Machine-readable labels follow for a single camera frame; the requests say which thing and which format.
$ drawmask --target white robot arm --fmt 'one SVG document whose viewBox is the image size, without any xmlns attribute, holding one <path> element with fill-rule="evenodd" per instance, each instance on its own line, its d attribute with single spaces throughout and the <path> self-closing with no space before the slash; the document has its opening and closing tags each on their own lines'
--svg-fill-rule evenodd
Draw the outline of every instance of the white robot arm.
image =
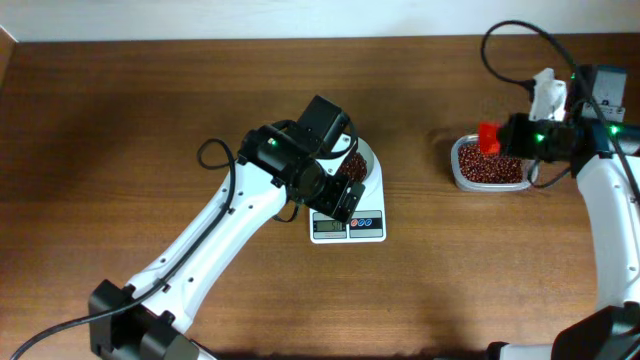
<svg viewBox="0 0 640 360">
<path fill-rule="evenodd" d="M 351 142 L 334 152 L 347 126 Z M 182 334 L 214 282 L 289 200 L 348 222 L 365 188 L 346 175 L 326 173 L 317 160 L 345 159 L 357 144 L 348 116 L 318 96 L 297 122 L 250 131 L 220 189 L 178 239 L 123 289 L 105 280 L 94 291 L 91 314 L 144 301 L 123 314 L 92 322 L 92 351 L 105 360 L 213 359 Z"/>
<path fill-rule="evenodd" d="M 585 66 L 578 71 L 589 79 L 598 104 L 613 109 L 608 115 L 624 112 L 615 110 L 621 109 L 623 70 Z M 630 180 L 640 176 L 640 158 L 634 156 L 640 128 L 594 119 L 589 103 L 579 109 L 583 102 L 577 100 L 584 96 L 574 96 L 578 111 L 569 122 L 534 122 L 515 114 L 496 137 L 506 155 L 570 163 L 591 221 L 596 313 L 561 332 L 553 345 L 493 343 L 488 349 L 491 360 L 633 359 L 640 351 L 640 208 Z M 624 149 L 629 172 L 612 137 Z"/>
</svg>

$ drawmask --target white cable clip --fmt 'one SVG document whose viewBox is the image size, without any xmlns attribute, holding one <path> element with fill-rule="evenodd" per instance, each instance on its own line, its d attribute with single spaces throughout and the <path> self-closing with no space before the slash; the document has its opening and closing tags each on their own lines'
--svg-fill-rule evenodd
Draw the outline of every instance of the white cable clip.
<svg viewBox="0 0 640 360">
<path fill-rule="evenodd" d="M 533 77 L 533 104 L 529 120 L 564 120 L 564 105 L 567 101 L 567 84 L 556 80 L 553 69 L 546 68 Z"/>
</svg>

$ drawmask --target white wall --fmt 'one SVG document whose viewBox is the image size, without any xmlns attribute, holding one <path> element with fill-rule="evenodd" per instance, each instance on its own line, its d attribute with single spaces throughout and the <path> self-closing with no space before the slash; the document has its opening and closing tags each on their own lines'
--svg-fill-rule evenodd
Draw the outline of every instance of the white wall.
<svg viewBox="0 0 640 360">
<path fill-rule="evenodd" d="M 18 41 L 639 32 L 640 0 L 0 0 Z"/>
</svg>

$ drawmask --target red beans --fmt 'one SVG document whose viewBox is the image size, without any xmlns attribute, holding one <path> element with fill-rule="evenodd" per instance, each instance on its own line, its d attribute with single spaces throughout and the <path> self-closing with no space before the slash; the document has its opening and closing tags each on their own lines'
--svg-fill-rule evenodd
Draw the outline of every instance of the red beans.
<svg viewBox="0 0 640 360">
<path fill-rule="evenodd" d="M 498 155 L 484 155 L 477 144 L 458 149 L 462 175 L 483 184 L 515 184 L 522 182 L 522 160 Z"/>
<path fill-rule="evenodd" d="M 345 174 L 355 182 L 362 182 L 367 176 L 367 160 L 360 153 L 355 153 L 351 160 L 343 162 L 338 169 L 338 174 Z"/>
</svg>

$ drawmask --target scale display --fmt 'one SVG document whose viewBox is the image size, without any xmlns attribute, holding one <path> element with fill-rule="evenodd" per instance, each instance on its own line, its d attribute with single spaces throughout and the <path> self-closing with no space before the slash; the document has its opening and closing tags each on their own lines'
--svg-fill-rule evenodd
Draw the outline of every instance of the scale display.
<svg viewBox="0 0 640 360">
<path fill-rule="evenodd" d="M 316 231 L 344 231 L 345 226 L 340 221 L 316 221 Z"/>
</svg>

